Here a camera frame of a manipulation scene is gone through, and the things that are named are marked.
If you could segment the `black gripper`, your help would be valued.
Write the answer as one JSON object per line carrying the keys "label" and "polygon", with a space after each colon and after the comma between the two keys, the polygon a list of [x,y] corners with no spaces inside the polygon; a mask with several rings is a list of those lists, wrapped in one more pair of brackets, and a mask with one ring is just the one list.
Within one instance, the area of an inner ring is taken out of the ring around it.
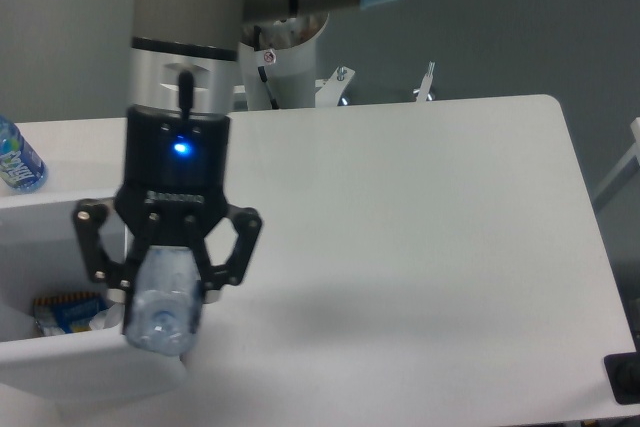
{"label": "black gripper", "polygon": [[[101,237],[112,200],[76,202],[71,219],[87,276],[115,291],[112,301],[124,306],[122,334],[131,324],[137,275],[151,244],[184,246],[192,254],[197,269],[192,332],[200,327],[210,294],[243,282],[263,221],[256,209],[228,206],[225,198],[230,125],[221,114],[184,119],[172,110],[128,109],[123,182],[114,199],[117,214],[135,236],[124,261],[109,257]],[[214,265],[205,238],[223,218],[237,237],[227,260]]]}

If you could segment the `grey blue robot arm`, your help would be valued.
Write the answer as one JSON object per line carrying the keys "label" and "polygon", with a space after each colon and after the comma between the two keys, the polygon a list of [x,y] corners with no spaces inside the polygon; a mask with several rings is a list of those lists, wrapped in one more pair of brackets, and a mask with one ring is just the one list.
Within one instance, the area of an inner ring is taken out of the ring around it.
{"label": "grey blue robot arm", "polygon": [[72,219],[132,342],[185,340],[243,280],[262,221],[224,194],[232,71],[249,23],[395,0],[134,0],[123,181]]}

